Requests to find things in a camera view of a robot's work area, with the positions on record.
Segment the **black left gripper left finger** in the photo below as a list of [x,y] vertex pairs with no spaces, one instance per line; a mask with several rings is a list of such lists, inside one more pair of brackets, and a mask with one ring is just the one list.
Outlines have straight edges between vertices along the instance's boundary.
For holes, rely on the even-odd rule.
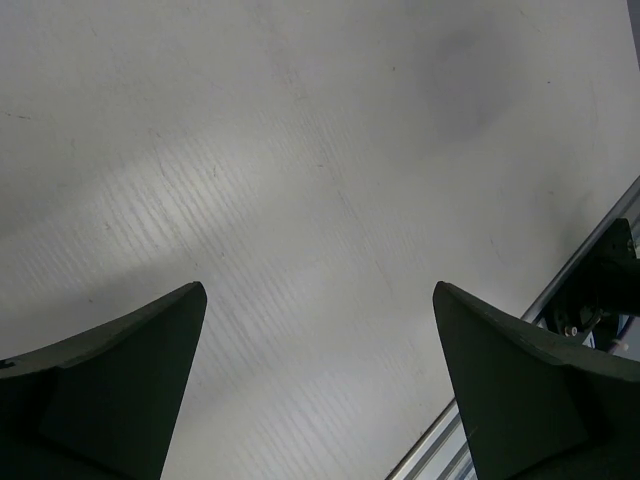
[[160,478],[206,305],[192,282],[2,360],[2,478]]

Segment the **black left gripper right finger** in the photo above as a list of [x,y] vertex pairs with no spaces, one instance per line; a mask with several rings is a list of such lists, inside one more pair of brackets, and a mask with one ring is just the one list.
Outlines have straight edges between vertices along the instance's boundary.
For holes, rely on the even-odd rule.
[[636,479],[639,364],[438,282],[433,306],[480,479]]

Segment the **aluminium front rail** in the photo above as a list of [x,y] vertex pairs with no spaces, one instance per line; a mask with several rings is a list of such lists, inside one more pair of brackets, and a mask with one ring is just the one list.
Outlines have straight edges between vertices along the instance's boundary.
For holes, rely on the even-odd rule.
[[435,320],[453,400],[394,479],[639,475],[639,188],[522,317],[447,282]]

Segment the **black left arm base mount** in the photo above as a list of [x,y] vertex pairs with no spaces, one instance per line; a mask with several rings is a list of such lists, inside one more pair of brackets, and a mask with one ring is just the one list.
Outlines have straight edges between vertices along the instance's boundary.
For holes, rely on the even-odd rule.
[[639,257],[625,218],[610,224],[543,309],[547,328],[570,337],[620,315],[639,315]]

